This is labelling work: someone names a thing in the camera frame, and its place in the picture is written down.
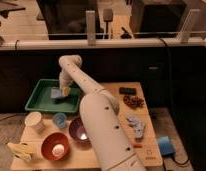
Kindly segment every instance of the green plastic tray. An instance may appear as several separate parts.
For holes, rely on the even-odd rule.
[[[26,103],[25,110],[44,113],[64,112],[66,114],[76,114],[80,103],[81,89],[76,86],[71,86],[68,97],[53,100],[50,97],[52,87],[59,87],[59,81],[40,79]]]

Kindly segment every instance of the wooden board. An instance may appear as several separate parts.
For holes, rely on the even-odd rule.
[[[148,168],[158,168],[162,166],[162,158],[159,152],[159,148],[156,142],[155,133],[153,130],[153,126],[151,123],[151,119],[148,114],[147,104],[145,103],[144,107],[137,110],[132,110],[127,107],[123,101],[122,96],[119,95],[118,88],[120,86],[125,87],[135,87],[137,89],[137,95],[140,98],[144,99],[144,95],[141,89],[141,85],[139,83],[108,83],[103,84],[118,100],[120,103],[120,112],[118,114],[118,118],[120,120],[121,125],[123,126],[128,138],[133,143],[134,142],[134,132],[131,127],[128,126],[127,120],[125,116],[128,114],[133,114],[138,116],[140,120],[145,123],[145,132],[144,138],[140,141],[142,144],[142,148],[136,148],[138,155],[140,156],[143,164]],[[24,132],[21,137],[21,142],[26,142],[34,147],[36,147],[37,153],[33,158],[33,162],[30,164],[25,163],[21,159],[14,158],[11,169],[12,170],[38,170],[38,169],[85,169],[85,168],[99,168],[99,164],[95,153],[91,146],[81,146],[75,143],[68,133],[68,127],[63,129],[62,132],[66,133],[69,137],[70,143],[70,153],[67,159],[63,161],[49,162],[43,158],[40,152],[41,144],[43,139],[51,134],[52,132],[59,131],[56,128],[52,121],[51,115],[44,116],[44,123],[46,125],[45,130],[42,134],[37,134],[31,128],[25,127]]]

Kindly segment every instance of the mug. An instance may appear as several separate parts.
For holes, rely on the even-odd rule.
[[[26,116],[25,125],[31,127],[37,133],[42,132],[45,128],[42,114],[40,112],[30,112]]]
[[[53,116],[52,121],[59,129],[62,129],[67,125],[66,119],[65,113],[59,112]]]

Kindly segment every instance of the orange object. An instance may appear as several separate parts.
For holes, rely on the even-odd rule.
[[[41,153],[47,160],[61,160],[69,151],[69,142],[65,134],[55,132],[45,138],[41,147]]]
[[[133,144],[133,147],[134,147],[134,148],[142,148],[142,144],[140,144],[140,143],[134,143],[134,144]]]

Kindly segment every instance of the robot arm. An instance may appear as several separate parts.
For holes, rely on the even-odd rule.
[[[60,88],[74,80],[84,91],[80,115],[103,171],[146,171],[130,144],[116,114],[117,100],[105,88],[80,70],[78,55],[62,56]]]

